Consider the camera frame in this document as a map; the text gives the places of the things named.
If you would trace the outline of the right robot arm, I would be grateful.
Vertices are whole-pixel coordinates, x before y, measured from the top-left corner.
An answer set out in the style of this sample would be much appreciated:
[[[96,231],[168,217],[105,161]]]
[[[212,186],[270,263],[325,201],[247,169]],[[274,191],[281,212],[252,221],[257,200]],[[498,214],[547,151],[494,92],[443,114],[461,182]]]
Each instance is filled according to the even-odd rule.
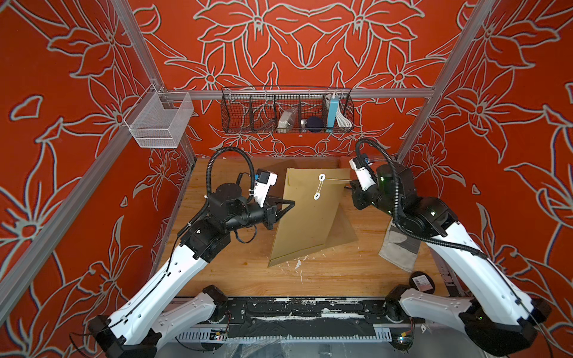
[[[418,195],[412,171],[377,141],[362,138],[350,166],[356,209],[374,207],[395,228],[435,251],[469,288],[470,298],[446,298],[397,286],[387,297],[396,317],[425,319],[465,334],[494,357],[530,348],[543,332],[551,307],[517,287],[470,237],[455,212],[439,198]]]

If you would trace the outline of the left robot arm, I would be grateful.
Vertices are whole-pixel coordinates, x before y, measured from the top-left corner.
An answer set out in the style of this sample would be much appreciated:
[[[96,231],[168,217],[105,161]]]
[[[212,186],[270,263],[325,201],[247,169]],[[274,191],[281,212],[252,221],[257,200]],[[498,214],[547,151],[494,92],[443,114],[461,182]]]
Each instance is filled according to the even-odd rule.
[[[240,155],[249,167],[246,194],[238,180],[217,188],[212,185],[214,164],[228,152]],[[295,207],[292,200],[269,195],[276,182],[274,172],[256,169],[242,149],[216,150],[206,168],[205,202],[178,232],[168,261],[119,310],[89,322],[89,335],[106,357],[154,357],[187,329],[225,316],[228,298],[214,285],[175,309],[167,307],[240,229],[263,225],[271,230]]]

